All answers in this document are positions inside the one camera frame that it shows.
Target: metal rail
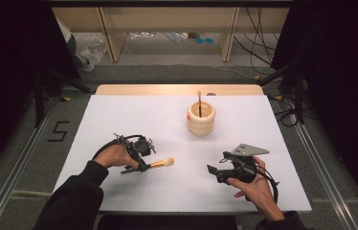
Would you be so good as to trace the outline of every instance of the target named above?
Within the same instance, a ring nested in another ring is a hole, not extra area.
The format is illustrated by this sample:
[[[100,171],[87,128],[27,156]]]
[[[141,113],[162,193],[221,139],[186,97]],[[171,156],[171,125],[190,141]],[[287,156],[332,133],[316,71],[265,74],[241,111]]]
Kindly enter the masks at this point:
[[[291,116],[293,122],[297,121],[295,115]],[[310,161],[316,170],[317,175],[320,178],[320,181],[323,184],[324,190],[328,195],[331,204],[334,207],[334,210],[340,219],[340,222],[343,224],[344,229],[346,230],[354,230],[358,229],[358,225],[356,224],[347,203],[344,201],[343,196],[338,190],[334,180],[332,179],[331,174],[328,172],[327,167],[325,166],[321,155],[316,149],[313,141],[310,138],[310,135],[307,132],[307,129],[304,125],[297,123],[296,130],[299,134],[299,137],[302,140],[304,148],[307,151],[307,154],[310,158]]]
[[[51,115],[58,98],[52,98],[46,108],[45,116],[42,119],[41,124],[36,127],[31,134],[26,146],[22,150],[20,156],[17,159],[14,167],[12,168],[6,182],[4,183],[3,187],[0,189],[0,217],[6,208],[7,203],[9,202],[10,196],[12,191],[14,190],[15,186],[19,178],[21,177],[24,169],[26,168],[32,153],[34,152],[35,146],[39,140],[39,137],[42,133],[42,130],[47,125],[48,118]]]

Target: tripod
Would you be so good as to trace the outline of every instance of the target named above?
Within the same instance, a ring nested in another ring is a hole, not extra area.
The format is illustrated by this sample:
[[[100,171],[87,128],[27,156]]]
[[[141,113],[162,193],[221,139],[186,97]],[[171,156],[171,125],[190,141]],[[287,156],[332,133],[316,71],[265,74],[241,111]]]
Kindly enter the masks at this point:
[[[279,91],[281,94],[291,93],[292,88],[295,88],[295,114],[301,124],[304,124],[302,117],[303,77],[307,75],[307,65],[315,59],[316,51],[321,47],[327,26],[336,12],[337,5],[335,2],[337,1],[325,1],[325,3],[321,4],[319,11],[314,15],[305,30],[302,40],[299,42],[297,50],[289,63],[257,83],[259,86],[263,86],[283,76]]]
[[[35,112],[36,112],[35,127],[38,127],[42,119],[44,118],[44,100],[42,98],[43,88],[47,90],[50,96],[58,96],[61,93],[58,81],[66,82],[82,92],[94,93],[90,88],[70,78],[67,78],[66,76],[60,74],[58,71],[54,69],[42,68],[38,70],[34,81]]]

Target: hand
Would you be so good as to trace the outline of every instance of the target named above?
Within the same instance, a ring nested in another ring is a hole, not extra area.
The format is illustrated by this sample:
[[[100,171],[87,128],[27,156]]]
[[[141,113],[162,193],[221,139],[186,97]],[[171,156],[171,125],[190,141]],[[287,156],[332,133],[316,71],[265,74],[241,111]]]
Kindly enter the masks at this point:
[[[94,161],[103,165],[105,168],[110,168],[112,166],[131,166],[134,169],[137,169],[139,164],[137,161],[129,156],[125,144],[112,145],[109,148],[103,150]]]
[[[257,156],[254,156],[254,160],[259,165],[259,170],[265,173],[265,162]],[[272,197],[268,180],[261,174],[257,173],[255,180],[251,183],[244,183],[235,178],[228,178],[227,182],[241,190],[235,194],[235,197],[247,196],[269,221],[284,219],[282,211]]]

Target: black jacket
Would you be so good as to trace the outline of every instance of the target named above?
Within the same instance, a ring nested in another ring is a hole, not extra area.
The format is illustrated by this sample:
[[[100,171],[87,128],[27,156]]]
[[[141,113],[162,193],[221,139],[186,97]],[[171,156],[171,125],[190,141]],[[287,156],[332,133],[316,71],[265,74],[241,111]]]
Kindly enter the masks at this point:
[[[105,167],[89,161],[81,174],[69,177],[49,198],[34,230],[93,229],[103,198],[100,184],[107,176],[108,170]],[[257,229],[306,229],[296,212],[287,212],[285,217],[285,220],[273,222],[264,219],[257,225]]]

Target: white table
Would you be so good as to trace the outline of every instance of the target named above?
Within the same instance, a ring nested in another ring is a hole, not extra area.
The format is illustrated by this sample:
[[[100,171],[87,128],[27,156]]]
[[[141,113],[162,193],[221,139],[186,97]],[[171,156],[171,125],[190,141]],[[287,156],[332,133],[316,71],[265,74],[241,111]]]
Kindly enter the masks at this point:
[[[261,155],[267,170],[280,184],[282,211],[311,211],[280,129],[266,96],[209,96],[216,118],[212,133],[197,137],[188,132],[186,113],[197,96],[92,96],[75,141],[56,183],[57,189],[70,175],[80,173],[86,162],[113,133],[141,134],[152,138],[156,154],[144,157],[152,163],[173,157],[169,167],[120,174],[123,167],[110,168],[103,181],[101,211],[130,214],[235,214],[254,212],[256,207],[234,198],[237,189],[216,182],[207,165],[219,164],[223,151],[240,143],[270,150]]]

